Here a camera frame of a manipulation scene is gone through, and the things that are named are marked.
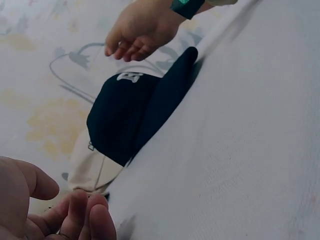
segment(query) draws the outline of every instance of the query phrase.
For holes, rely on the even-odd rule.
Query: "yellow flower pattern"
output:
[[[27,121],[32,128],[25,139],[41,142],[41,150],[56,160],[59,154],[72,153],[78,135],[86,127],[89,111],[80,109],[75,99],[59,98],[36,107]]]

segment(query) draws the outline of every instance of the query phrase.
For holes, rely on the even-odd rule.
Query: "white logo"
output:
[[[135,72],[123,72],[121,73],[116,79],[122,80],[122,79],[126,79],[126,80],[130,80],[131,82],[133,82],[134,84],[136,82],[138,82],[139,78],[142,76],[142,73],[135,73]]]

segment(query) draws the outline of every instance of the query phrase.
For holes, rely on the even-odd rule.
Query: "fingernail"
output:
[[[107,57],[109,57],[109,56],[111,56],[112,55],[112,52],[111,52],[111,49],[110,48],[106,48],[106,50],[105,50],[105,55],[107,56]]]

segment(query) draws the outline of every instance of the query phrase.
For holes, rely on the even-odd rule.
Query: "bed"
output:
[[[104,40],[130,0],[0,0],[0,151],[31,162],[68,191],[78,135],[106,79],[136,71],[163,76],[230,7],[188,20],[143,62],[104,56]]]

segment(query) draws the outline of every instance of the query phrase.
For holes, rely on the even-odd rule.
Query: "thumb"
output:
[[[58,184],[39,167],[21,160],[13,162],[24,175],[30,197],[50,200],[59,193]]]
[[[105,51],[104,51],[105,55],[109,57],[112,54],[114,54],[117,51],[120,42],[123,40],[124,40],[124,37],[120,27],[115,25],[105,39]]]

